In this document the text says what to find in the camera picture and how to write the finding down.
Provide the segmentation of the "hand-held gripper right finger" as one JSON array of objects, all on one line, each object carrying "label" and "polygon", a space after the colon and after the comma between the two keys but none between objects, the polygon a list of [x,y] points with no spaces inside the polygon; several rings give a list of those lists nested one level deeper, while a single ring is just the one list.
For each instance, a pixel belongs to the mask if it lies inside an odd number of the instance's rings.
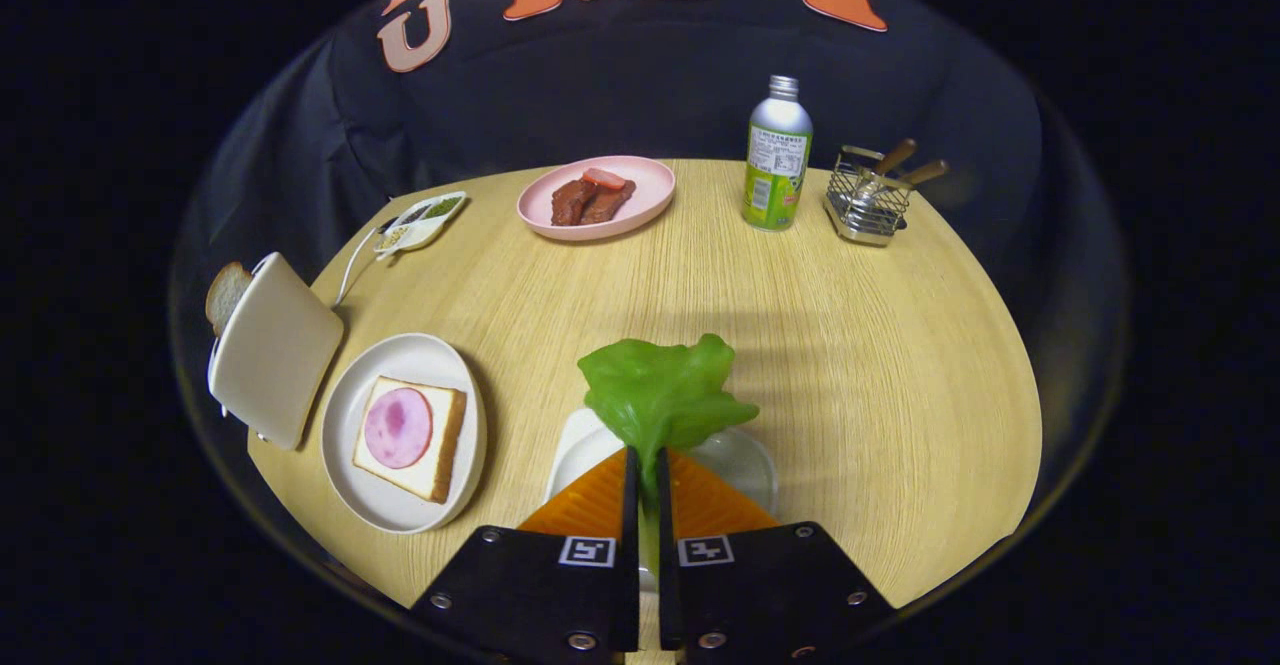
[{"label": "hand-held gripper right finger", "polygon": [[659,637],[678,664],[836,664],[896,609],[817,522],[690,536],[676,457],[660,450]]}]

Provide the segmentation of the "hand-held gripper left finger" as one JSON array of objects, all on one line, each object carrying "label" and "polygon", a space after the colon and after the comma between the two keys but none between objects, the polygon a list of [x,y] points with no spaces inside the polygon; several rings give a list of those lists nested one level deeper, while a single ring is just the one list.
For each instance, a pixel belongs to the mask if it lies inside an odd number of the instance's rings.
[{"label": "hand-held gripper left finger", "polygon": [[581,474],[605,500],[604,532],[484,526],[411,607],[485,664],[622,664],[637,651],[641,468],[621,448]]}]

